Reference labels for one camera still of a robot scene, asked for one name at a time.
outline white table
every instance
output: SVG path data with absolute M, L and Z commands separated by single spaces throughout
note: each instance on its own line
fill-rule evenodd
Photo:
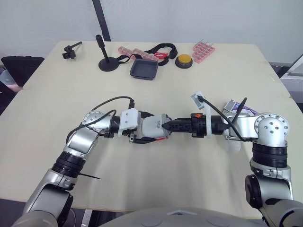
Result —
M 216 44 L 205 62 L 182 70 L 170 60 L 158 68 L 155 80 L 145 81 L 129 76 L 132 63 L 101 72 L 102 54 L 95 42 L 85 42 L 77 60 L 63 60 L 62 48 L 71 43 L 60 42 L 52 50 L 0 117 L 1 198 L 26 201 L 62 152 L 68 131 L 98 103 L 129 95 L 138 110 L 167 113 L 174 119 L 198 112 L 190 95 L 202 90 L 220 109 L 231 98 L 240 101 L 246 96 L 253 109 L 281 114 L 289 121 L 288 163 L 294 196 L 303 201 L 303 116 L 256 46 Z M 144 50 L 155 46 L 106 45 L 109 56 L 118 56 L 121 45 Z M 192 44 L 176 46 L 179 53 L 191 53 Z M 102 110 L 115 108 L 120 113 L 127 103 L 117 100 Z M 221 136 L 195 139 L 183 133 L 146 145 L 131 144 L 127 137 L 100 138 L 82 172 L 102 180 L 80 176 L 72 191 L 73 206 L 100 210 L 188 206 L 259 217 L 245 201 L 251 144 L 242 144 L 241 151 L 233 154 L 226 143 Z

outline pink pill organizer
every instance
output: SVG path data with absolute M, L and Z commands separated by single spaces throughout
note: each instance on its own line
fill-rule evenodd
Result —
M 214 52 L 215 48 L 212 47 L 212 44 L 209 45 L 206 43 L 203 43 L 202 41 L 198 42 L 193 47 L 193 59 L 197 63 L 201 63 L 205 58 L 207 58 L 209 55 L 211 55 Z

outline black pole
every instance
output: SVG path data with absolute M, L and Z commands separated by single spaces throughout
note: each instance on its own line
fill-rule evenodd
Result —
M 78 46 L 78 45 L 80 45 L 80 44 L 82 44 L 82 41 L 80 41 L 80 42 L 78 42 L 78 43 L 76 43 L 76 44 L 74 44 L 74 45 L 71 45 L 71 48 L 74 48 L 75 46 Z
M 96 11 L 96 15 L 98 18 L 98 22 L 102 31 L 104 41 L 111 41 L 100 1 L 101 0 L 93 0 L 94 8 Z
M 107 56 L 107 53 L 106 53 L 106 50 L 105 50 L 105 44 L 103 42 L 102 36 L 101 35 L 96 35 L 96 40 L 97 40 L 97 43 L 98 43 L 99 47 L 102 50 L 102 53 L 104 55 L 105 60 L 107 62 L 109 62 L 109 59 L 108 59 L 108 56 Z

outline black cable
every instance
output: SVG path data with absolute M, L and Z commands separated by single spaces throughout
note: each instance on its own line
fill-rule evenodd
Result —
M 67 137 L 66 137 L 66 140 L 65 140 L 65 143 L 67 143 L 68 142 L 68 140 L 70 139 L 70 136 L 75 132 L 75 131 L 77 131 L 77 130 L 79 130 L 79 129 L 81 129 L 81 128 L 84 128 L 84 127 L 87 127 L 87 126 L 89 126 L 89 125 L 91 125 L 91 124 L 94 124 L 94 123 L 96 123 L 96 122 L 98 122 L 98 121 L 101 121 L 102 119 L 104 119 L 105 117 L 107 117 L 110 113 L 112 113 L 112 112 L 114 112 L 113 113 L 113 116 L 117 113 L 117 110 L 111 110 L 111 111 L 108 111 L 106 114 L 104 114 L 102 117 L 99 117 L 98 119 L 96 119 L 96 120 L 94 120 L 93 122 L 90 122 L 90 123 L 87 123 L 87 124 L 80 124 L 77 128 L 75 128 L 75 129 L 73 129 L 73 130 L 71 130 L 69 133 L 68 133 L 68 135 L 67 135 Z
M 238 130 L 236 129 L 236 127 L 233 125 L 233 123 L 220 111 L 218 110 L 217 107 L 215 107 L 213 104 L 211 104 L 210 102 L 208 102 L 206 99 L 204 99 L 202 96 L 198 96 L 197 97 L 198 100 L 200 102 L 205 102 L 206 104 L 208 104 L 211 108 L 213 108 L 224 120 L 227 121 L 227 123 L 231 126 L 231 128 L 234 130 L 234 132 L 236 133 L 236 135 L 239 137 L 240 140 L 242 140 L 243 142 L 247 142 L 250 141 L 249 139 L 244 139 L 240 133 L 238 132 Z
M 237 121 L 237 119 L 238 119 L 238 116 L 240 115 L 240 113 L 241 113 L 241 111 L 242 111 L 242 109 L 243 109 L 243 107 L 244 107 L 244 105 L 245 105 L 245 103 L 246 103 L 246 100 L 247 100 L 247 98 L 245 97 L 245 98 L 243 99 L 243 101 L 240 103 L 240 105 L 239 105 L 239 107 L 238 107 L 238 109 L 237 109 L 237 113 L 236 113 L 235 117 L 234 117 L 233 120 L 232 120 L 232 123 L 233 123 L 233 124 L 236 123 L 236 121 Z
M 103 103 L 97 105 L 97 106 L 94 107 L 92 110 L 96 110 L 96 109 L 98 109 L 100 106 L 103 106 L 103 105 L 106 104 L 106 103 L 109 103 L 109 102 L 111 102 L 111 101 L 113 101 L 113 100 L 120 99 L 120 98 L 127 98 L 127 99 L 130 100 L 130 102 L 129 102 L 130 105 L 131 105 L 131 103 L 134 104 L 134 100 L 133 100 L 131 97 L 128 97 L 128 96 L 118 96 L 118 97 L 111 98 L 111 99 L 109 99 L 109 100 L 107 100 L 107 101 L 105 101 L 105 102 L 103 102 Z

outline white wall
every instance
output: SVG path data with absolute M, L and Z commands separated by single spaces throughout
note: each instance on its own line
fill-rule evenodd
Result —
M 101 0 L 112 41 L 253 43 L 270 62 L 303 53 L 303 0 Z M 0 57 L 43 56 L 100 33 L 91 0 L 1 0 Z

